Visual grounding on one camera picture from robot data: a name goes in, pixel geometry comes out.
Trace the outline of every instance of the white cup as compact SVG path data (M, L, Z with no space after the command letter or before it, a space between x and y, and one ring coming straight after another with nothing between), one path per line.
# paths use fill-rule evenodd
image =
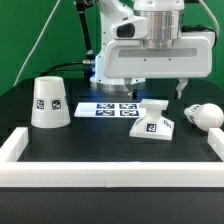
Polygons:
M63 79L35 79L31 124L39 128L59 128L70 123Z

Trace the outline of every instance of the black table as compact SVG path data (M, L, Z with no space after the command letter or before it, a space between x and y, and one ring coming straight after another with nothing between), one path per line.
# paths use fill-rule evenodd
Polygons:
M30 144L19 162L220 162L207 144L207 133L190 124L183 112L196 103L214 103L224 110L224 92L212 83L191 80L176 101L177 84L148 80L133 101L127 93L89 89L84 80L66 79L72 122L46 130L30 124L33 80L25 80L0 97L0 140L3 143L16 127L29 127ZM164 116L175 122L172 141L130 138L135 119L73 116L78 102L143 98L169 100ZM224 217L222 188L2 188L0 198L2 223L223 223Z

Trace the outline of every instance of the white sphere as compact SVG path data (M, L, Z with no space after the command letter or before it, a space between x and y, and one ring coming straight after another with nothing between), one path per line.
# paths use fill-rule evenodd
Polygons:
M220 128L224 121L223 111L215 104L204 104L195 111L194 121L203 131L208 131L209 128Z

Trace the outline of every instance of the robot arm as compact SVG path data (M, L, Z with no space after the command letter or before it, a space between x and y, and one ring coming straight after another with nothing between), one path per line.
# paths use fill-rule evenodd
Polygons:
M181 92L188 78L210 74L215 34L182 32L184 0L135 0L133 9L119 0L94 2L102 43L92 82L112 86L141 78L178 78Z

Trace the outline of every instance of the white frame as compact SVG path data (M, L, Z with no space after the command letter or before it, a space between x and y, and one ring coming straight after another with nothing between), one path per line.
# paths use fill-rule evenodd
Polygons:
M209 133L219 153L223 135ZM17 162L28 142L16 128L1 147L0 187L224 187L223 162Z

